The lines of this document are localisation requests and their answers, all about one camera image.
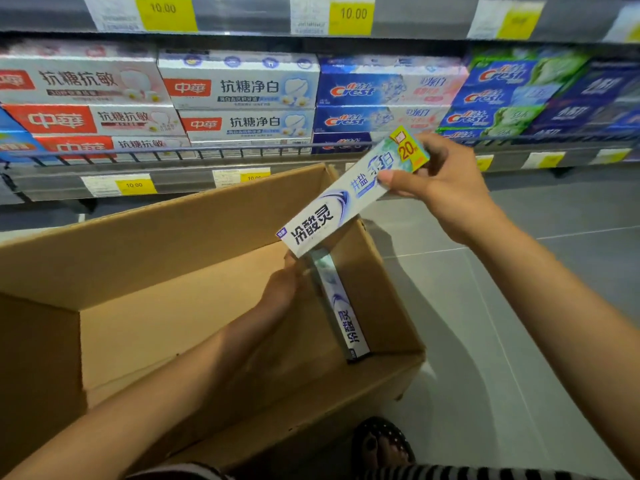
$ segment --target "stack of toothpaste boxes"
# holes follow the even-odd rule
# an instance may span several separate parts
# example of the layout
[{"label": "stack of toothpaste boxes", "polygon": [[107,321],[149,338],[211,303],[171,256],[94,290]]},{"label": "stack of toothpaste boxes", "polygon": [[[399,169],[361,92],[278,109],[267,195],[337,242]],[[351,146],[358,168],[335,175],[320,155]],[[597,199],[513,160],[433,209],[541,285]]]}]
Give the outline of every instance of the stack of toothpaste boxes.
[{"label": "stack of toothpaste boxes", "polygon": [[469,77],[438,133],[450,138],[519,135],[587,62],[568,48],[476,48]]},{"label": "stack of toothpaste boxes", "polygon": [[[315,55],[162,50],[158,68],[191,144],[232,147],[203,157],[260,155],[243,147],[311,141],[320,73]],[[280,149],[262,150],[272,153]]]},{"label": "stack of toothpaste boxes", "polygon": [[[5,112],[31,133],[21,134],[28,149],[66,152],[126,150],[96,154],[91,161],[178,159],[162,147],[188,147],[148,47],[121,43],[25,40],[0,52],[0,101]],[[183,158],[193,152],[180,153]],[[63,158],[87,164],[80,156]],[[14,163],[28,159],[13,159]],[[44,164],[63,164],[54,157]]]},{"label": "stack of toothpaste boxes", "polygon": [[[468,71],[457,57],[321,57],[314,143],[375,144],[398,126],[434,131]],[[315,147],[314,152],[363,146]]]},{"label": "stack of toothpaste boxes", "polygon": [[590,61],[525,133],[545,138],[576,136],[582,140],[640,134],[640,62]]}]

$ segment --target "metal shelf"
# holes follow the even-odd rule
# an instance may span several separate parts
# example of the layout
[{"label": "metal shelf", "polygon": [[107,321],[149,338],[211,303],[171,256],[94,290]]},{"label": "metal shelf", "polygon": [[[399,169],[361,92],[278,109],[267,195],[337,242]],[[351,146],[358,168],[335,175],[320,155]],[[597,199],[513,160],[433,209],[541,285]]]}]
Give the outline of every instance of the metal shelf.
[{"label": "metal shelf", "polygon": [[[376,0],[372,38],[466,39],[478,0]],[[537,42],[596,43],[632,0],[547,0]],[[289,0],[193,0],[200,34],[289,36]],[[0,30],[96,32],[84,0],[0,0]]]},{"label": "metal shelf", "polygon": [[[633,148],[636,141],[576,142],[514,144],[516,140],[491,140],[477,145],[476,154],[494,155],[489,172],[513,171],[522,168],[531,152],[558,152],[566,155],[558,167],[585,166],[601,149]],[[16,187],[33,201],[91,198],[81,177],[96,175],[126,175],[149,173],[158,193],[190,193],[215,188],[212,170],[258,168],[268,166],[278,173],[302,166],[324,162],[341,173],[345,164],[356,162],[363,153],[335,153],[329,155],[287,155],[261,157],[210,157],[183,161],[142,163],[107,163],[87,165],[58,165],[47,167],[14,166],[4,170]]]}]

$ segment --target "person's right hand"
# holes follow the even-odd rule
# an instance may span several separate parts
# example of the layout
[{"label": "person's right hand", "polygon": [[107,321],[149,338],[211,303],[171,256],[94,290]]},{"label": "person's right hand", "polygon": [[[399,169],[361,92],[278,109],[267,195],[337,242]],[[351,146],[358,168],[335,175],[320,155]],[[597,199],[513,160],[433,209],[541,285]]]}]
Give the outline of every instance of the person's right hand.
[{"label": "person's right hand", "polygon": [[483,226],[504,219],[492,201],[473,149],[434,133],[420,133],[431,156],[416,173],[381,170],[378,180],[390,190],[423,201],[450,238],[469,245]]}]

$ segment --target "blue circle icon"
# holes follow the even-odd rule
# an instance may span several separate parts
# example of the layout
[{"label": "blue circle icon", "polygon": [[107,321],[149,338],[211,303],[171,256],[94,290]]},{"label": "blue circle icon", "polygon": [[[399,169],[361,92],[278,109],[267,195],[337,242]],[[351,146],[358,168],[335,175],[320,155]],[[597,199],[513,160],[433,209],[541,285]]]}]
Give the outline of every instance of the blue circle icon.
[{"label": "blue circle icon", "polygon": [[309,59],[298,59],[298,67],[300,69],[311,69],[311,61]]},{"label": "blue circle icon", "polygon": [[183,59],[183,62],[185,65],[191,67],[199,66],[200,64],[202,64],[202,58],[199,55],[189,54]]},{"label": "blue circle icon", "polygon": [[240,67],[240,57],[229,55],[228,57],[225,57],[225,64],[229,67]]},{"label": "blue circle icon", "polygon": [[262,65],[267,67],[267,69],[275,69],[280,63],[273,57],[266,57],[262,60]]}]

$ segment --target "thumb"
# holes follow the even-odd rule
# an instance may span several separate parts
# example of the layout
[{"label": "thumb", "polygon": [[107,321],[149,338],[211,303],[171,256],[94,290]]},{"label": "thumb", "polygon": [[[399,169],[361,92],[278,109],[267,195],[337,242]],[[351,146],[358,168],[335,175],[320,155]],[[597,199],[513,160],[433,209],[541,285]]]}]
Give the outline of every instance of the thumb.
[{"label": "thumb", "polygon": [[378,180],[389,190],[407,192],[419,198],[424,197],[424,188],[428,184],[427,178],[404,170],[380,170]]}]

